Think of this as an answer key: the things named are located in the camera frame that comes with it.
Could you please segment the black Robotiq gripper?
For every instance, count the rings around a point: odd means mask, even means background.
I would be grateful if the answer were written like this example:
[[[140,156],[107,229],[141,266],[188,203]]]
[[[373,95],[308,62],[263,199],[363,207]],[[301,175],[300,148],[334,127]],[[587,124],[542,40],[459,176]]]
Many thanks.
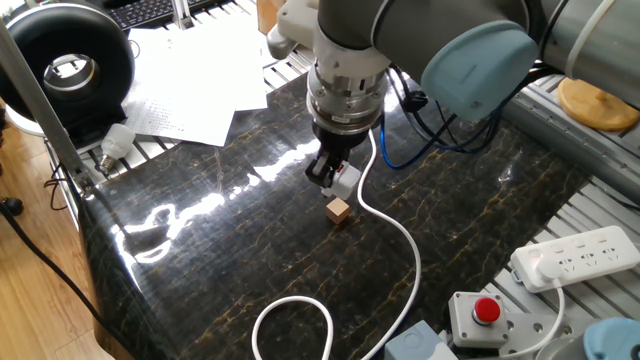
[[[305,170],[307,178],[321,188],[332,185],[335,173],[334,164],[347,161],[350,151],[367,138],[368,131],[351,135],[341,135],[312,123],[312,130],[320,141],[318,153]]]

